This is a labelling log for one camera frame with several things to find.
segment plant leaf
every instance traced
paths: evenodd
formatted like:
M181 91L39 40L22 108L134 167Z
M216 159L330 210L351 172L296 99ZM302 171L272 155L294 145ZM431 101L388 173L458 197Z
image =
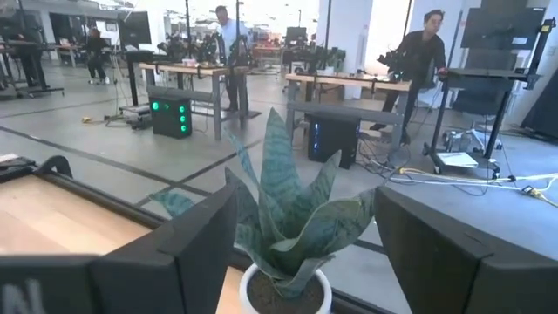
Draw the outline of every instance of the plant leaf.
M281 208L301 192L302 186L290 136L285 122L275 109L269 112L263 141L263 163L260 183L265 193L277 201Z
M258 229L250 226L237 224L235 244L240 249L246 252L260 270L275 279L286 279L288 276L284 275L280 270L271 266L265 258L266 248L262 241L262 233Z
M172 218L185 213L194 205L192 200L178 193L155 193L148 197L163 205Z
M360 208L360 200L330 201L320 206L297 238L270 247L277 265L290 274L305 258L327 256L337 248L352 244L364 231L358 227L364 224L359 221Z
M331 188L340 161L341 151L337 151L323 164L316 179L295 198L290 206L285 207L285 226L283 228L285 236L300 235L313 211L330 199Z
M246 184L244 184L244 182L242 182L242 180L228 167L225 167L225 182L227 184L230 182L237 182L235 190L237 206L236 223L245 224L259 230L260 218L258 215L258 204L255 202L254 196L252 196Z
M310 279L312 279L312 277L316 274L316 270L333 259L333 257L333 255L329 255L304 260L300 269L293 278L275 281L274 287L282 297L299 297L306 288L308 281L310 281Z
M285 239L279 226L283 225L283 211L277 202L267 195L260 187L259 217L262 226L263 239L266 243L274 243Z
M353 244L368 228L376 214L374 209L374 192L375 189L370 189L355 196L354 199L360 202L357 219L345 228L337 228L337 236L330 242L325 250L326 252L337 252Z
M246 147L234 136L231 132L225 129L225 133L228 135L228 139L233 144L236 150L238 158L241 160L242 169L248 174L250 180L256 185L258 184L258 179L255 177L255 171L252 167L252 161L250 161L250 155Z

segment man in black jacket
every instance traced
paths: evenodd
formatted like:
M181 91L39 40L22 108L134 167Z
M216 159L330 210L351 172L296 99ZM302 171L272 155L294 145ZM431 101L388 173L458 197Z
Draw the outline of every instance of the man in black jacket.
M87 68L89 69L89 74L91 75L89 84L95 84L95 72L99 73L101 84L110 84L105 70L103 69L102 50L106 47L108 47L108 44L103 38L101 38L101 32L97 29L91 29L91 36L85 45L85 49L89 54L89 61L87 61Z
M425 84L428 77L430 63L434 60L434 66L438 73L446 72L446 53L444 42L437 33L444 20L442 10L432 10L425 14L425 28L422 31L412 31L404 38L397 52L405 59L405 72L412 79L411 89L407 99L405 118L403 122L403 142L408 144L410 139L406 128L412 116L412 111L417 101L420 88ZM398 98L399 92L389 91L382 111L390 112ZM385 127L382 124L371 126L371 130L377 131Z

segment concrete floor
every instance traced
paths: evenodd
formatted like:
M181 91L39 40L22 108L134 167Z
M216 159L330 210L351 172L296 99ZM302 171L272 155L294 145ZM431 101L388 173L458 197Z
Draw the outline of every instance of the concrete floor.
M0 103L0 154L15 153L39 162L62 154L70 161L77 180L159 214L162 214L162 208L147 201L147 194L161 189L173 190L199 201L224 184L225 167L246 178L228 141L215 142L211 119L195 116L194 127L198 131L186 140L154 136L151 130L132 131L119 125L85 126L81 123L83 117L102 119L104 115L113 114L116 106L130 102L124 97L129 95L128 85L124 83L118 88L89 86L86 84L86 69L44 67L48 83L65 87L65 97L57 92L40 99ZM205 79L196 82L196 88L208 89L208 84ZM235 121L226 124L250 147L256 172L260 171L260 141L269 109L274 107L283 117L286 112L282 86L276 76L248 77L250 109L262 114L252 119L246 130L241 130ZM145 102L145 87L139 89L140 98ZM370 101L354 101L349 105L378 106L370 105ZM417 122L410 126L413 142L408 150L398 152L398 159L410 157L408 167L431 172L432 162L420 151L423 142L432 137L435 113L418 110L414 121ZM458 114L449 112L444 125L466 127L467 122ZM526 138L501 138L506 153L496 151L493 157L500 161L502 177L556 172L557 146ZM294 145L299 174L310 181L321 164L305 158L302 133L296 134ZM377 154L386 152L382 145L375 150ZM483 171L476 175L483 178ZM341 169L332 199L353 196L382 181L378 175L359 166ZM543 187L546 182L533 184ZM490 188L484 196L475 197L451 186L389 185L488 233L558 259L558 214L556 208L542 201L499 188ZM518 183L520 188L525 185L526 182ZM481 192L476 187L466 189L471 193ZM558 186L549 190L547 195L558 201ZM372 224L360 240L357 245L338 252L337 258L324 267L332 286L388 312L411 313L387 257L378 253L381 241L376 225Z

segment man in white shirt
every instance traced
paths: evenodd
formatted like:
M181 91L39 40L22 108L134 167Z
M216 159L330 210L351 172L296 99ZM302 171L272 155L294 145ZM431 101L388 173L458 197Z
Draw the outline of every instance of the man in white shirt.
M225 53L227 55L227 60L230 59L231 51L230 46L236 40L236 21L232 18L228 18L227 8L223 5L218 6L215 9L215 14L217 15L217 19L219 20L219 28L217 31L222 35L223 42L225 43ZM243 22L239 23L240 27L240 34L244 35L247 39L247 46L250 47L252 45L251 38L249 35L248 28L244 25ZM239 45L239 52L241 54L245 54L246 51L243 45ZM238 110L238 85L236 84L236 79L234 75L227 75L227 94L228 98L230 99L230 106L228 110L230 111L237 111Z

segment dark hair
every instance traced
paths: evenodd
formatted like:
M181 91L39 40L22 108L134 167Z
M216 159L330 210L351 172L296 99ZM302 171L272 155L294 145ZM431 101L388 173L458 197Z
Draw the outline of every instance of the dark hair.
M224 5L219 5L217 8L215 8L215 14L221 12L221 11L227 11L227 7L225 7Z
M431 10L430 12L425 14L425 24L428 23L428 21L430 21L430 18L432 16L435 15L439 15L442 17L442 21L444 20L444 11L437 9L437 10Z

